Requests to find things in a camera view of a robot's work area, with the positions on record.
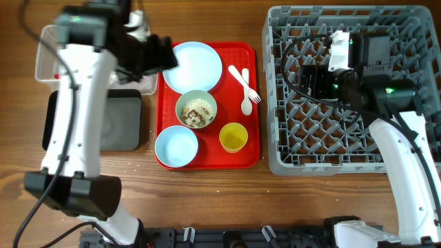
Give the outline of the green bowl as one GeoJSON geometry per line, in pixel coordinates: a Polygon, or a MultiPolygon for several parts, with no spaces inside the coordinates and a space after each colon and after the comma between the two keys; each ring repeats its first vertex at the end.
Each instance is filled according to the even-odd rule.
{"type": "MultiPolygon", "coordinates": [[[[178,120],[185,127],[188,127],[188,126],[186,126],[186,124],[183,123],[183,120],[181,119],[181,112],[183,110],[183,106],[188,101],[191,101],[191,100],[194,100],[194,99],[203,99],[203,100],[207,101],[212,106],[212,108],[213,108],[214,119],[215,119],[216,114],[217,114],[217,110],[218,110],[217,103],[216,103],[216,100],[214,99],[214,97],[210,93],[202,91],[202,90],[192,90],[192,91],[186,92],[178,99],[178,101],[176,103],[176,108],[175,108],[176,116],[177,116],[178,120]]],[[[202,129],[202,128],[204,128],[204,127],[191,128],[191,129],[202,129]]]]}

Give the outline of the light blue bowl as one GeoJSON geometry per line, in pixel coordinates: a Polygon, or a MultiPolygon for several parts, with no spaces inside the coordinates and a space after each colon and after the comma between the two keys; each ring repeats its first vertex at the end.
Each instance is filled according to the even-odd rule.
{"type": "Polygon", "coordinates": [[[173,125],[158,135],[154,151],[157,159],[165,166],[184,167],[196,157],[198,139],[191,129],[173,125]]]}

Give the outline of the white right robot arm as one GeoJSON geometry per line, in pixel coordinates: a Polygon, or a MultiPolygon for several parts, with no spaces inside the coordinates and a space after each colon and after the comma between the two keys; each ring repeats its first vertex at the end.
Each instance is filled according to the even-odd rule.
{"type": "Polygon", "coordinates": [[[305,65],[292,87],[301,96],[357,112],[369,128],[393,191],[399,233],[390,237],[348,220],[333,225],[337,247],[439,247],[440,177],[415,83],[395,79],[387,33],[337,31],[319,39],[326,65],[305,65]]]}

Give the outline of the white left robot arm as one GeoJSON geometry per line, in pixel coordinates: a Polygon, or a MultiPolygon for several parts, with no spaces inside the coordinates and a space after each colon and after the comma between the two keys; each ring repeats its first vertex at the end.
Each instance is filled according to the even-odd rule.
{"type": "Polygon", "coordinates": [[[113,72],[123,82],[175,68],[169,37],[142,36],[146,24],[130,26],[130,1],[88,1],[66,6],[56,19],[60,82],[50,143],[37,172],[23,186],[37,199],[81,220],[112,247],[148,247],[140,219],[121,203],[121,179],[101,174],[101,128],[113,72]]]}

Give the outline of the rice and food scraps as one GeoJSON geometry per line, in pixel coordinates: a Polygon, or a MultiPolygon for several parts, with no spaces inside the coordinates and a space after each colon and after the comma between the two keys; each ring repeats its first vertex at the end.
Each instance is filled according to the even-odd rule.
{"type": "Polygon", "coordinates": [[[212,106],[203,99],[188,101],[181,112],[181,119],[191,128],[205,127],[214,119],[212,106]]]}

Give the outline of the yellow plastic cup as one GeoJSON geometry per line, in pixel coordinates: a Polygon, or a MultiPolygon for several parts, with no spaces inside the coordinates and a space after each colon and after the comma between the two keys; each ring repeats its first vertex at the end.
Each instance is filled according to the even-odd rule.
{"type": "Polygon", "coordinates": [[[240,151],[248,141],[247,129],[240,123],[228,123],[219,132],[219,141],[229,153],[240,151]]]}

